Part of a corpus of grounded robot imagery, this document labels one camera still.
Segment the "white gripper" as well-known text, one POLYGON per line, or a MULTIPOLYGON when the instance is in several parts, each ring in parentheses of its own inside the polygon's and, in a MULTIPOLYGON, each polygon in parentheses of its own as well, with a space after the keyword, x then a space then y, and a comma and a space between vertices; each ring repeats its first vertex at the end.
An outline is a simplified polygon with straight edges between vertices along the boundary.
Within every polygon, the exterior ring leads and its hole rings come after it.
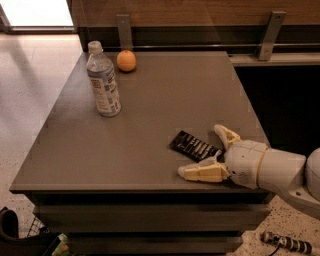
POLYGON ((179 167, 180 177, 188 181, 220 183, 231 175, 231 180, 237 185, 274 193, 287 193, 294 183, 302 184, 304 155, 272 149, 260 142, 241 141, 237 133, 220 124, 214 126, 214 132, 227 150, 226 166, 215 157, 209 157, 199 163, 179 167))

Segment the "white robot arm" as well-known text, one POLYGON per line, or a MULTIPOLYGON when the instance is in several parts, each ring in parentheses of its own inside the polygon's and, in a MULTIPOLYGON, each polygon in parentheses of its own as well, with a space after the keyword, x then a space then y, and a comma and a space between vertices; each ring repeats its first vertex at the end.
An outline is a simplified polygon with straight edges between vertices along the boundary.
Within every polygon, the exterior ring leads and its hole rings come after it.
POLYGON ((320 149, 304 156, 243 140, 223 125, 215 125, 214 132, 223 143, 224 161, 213 156, 181 166, 180 177, 211 183, 231 179, 243 187, 273 192, 293 208, 320 219, 320 149))

